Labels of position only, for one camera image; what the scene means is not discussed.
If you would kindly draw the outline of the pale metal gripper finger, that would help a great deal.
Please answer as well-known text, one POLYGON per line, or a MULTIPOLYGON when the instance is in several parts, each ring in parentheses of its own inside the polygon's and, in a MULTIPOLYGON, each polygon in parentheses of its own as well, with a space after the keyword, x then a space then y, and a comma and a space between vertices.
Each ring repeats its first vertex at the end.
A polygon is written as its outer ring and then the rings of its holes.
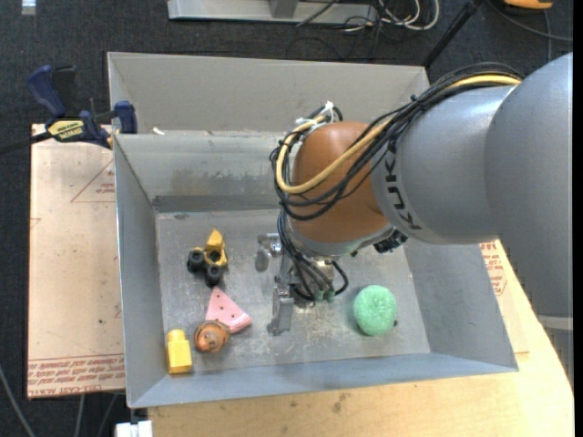
POLYGON ((288 290, 275 288, 272 300, 272 316, 267 326, 270 335, 278 336, 292 325, 293 298, 288 290))
POLYGON ((270 261, 281 255, 281 240, 278 233, 263 233, 257 237, 258 249, 255 255, 255 269, 265 271, 270 261))

